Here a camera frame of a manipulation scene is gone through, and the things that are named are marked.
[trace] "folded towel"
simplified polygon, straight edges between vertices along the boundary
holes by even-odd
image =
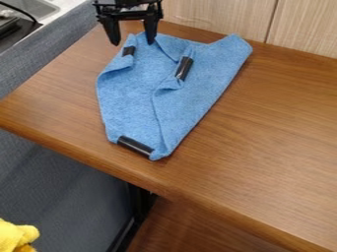
[[[31,225],[14,225],[0,219],[0,252],[34,252],[28,243],[38,237],[38,230]]]
[[[251,51],[235,34],[211,44],[158,34],[152,45],[143,32],[130,34],[97,81],[108,139],[117,144],[126,137],[141,143],[150,150],[151,160],[169,156],[224,92]],[[193,64],[181,78],[176,74],[186,59]]]

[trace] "wood grain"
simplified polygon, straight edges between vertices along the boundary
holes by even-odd
[[[142,24],[123,23],[124,37]],[[221,34],[170,23],[202,42]],[[226,93],[171,157],[106,139],[95,92],[118,48],[101,27],[0,102],[0,127],[296,251],[337,250],[337,61],[252,42]]]
[[[276,0],[166,0],[165,20],[264,41]]]
[[[280,0],[267,42],[337,58],[336,28],[336,0]]]
[[[195,209],[158,199],[128,252],[286,252]]]

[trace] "sink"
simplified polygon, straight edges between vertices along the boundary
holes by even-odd
[[[4,0],[3,2],[29,12],[38,20],[45,19],[60,10],[59,7],[43,0]]]

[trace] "black clip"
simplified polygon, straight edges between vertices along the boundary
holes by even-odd
[[[193,59],[189,57],[183,57],[178,69],[176,70],[175,76],[182,81],[185,81],[189,70],[191,69],[193,64]]]
[[[136,47],[135,46],[124,47],[124,49],[123,49],[123,57],[125,57],[127,55],[133,56],[135,54],[135,51],[136,51]]]
[[[150,157],[151,152],[154,150],[151,147],[148,147],[146,145],[143,145],[142,143],[137,142],[136,140],[133,140],[132,138],[127,138],[124,136],[121,136],[118,139],[117,144],[129,150],[142,154],[148,158]]]

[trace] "beige wall panel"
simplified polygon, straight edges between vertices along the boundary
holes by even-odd
[[[337,58],[337,0],[280,0],[267,42]]]
[[[165,20],[264,41],[276,0],[164,0]]]

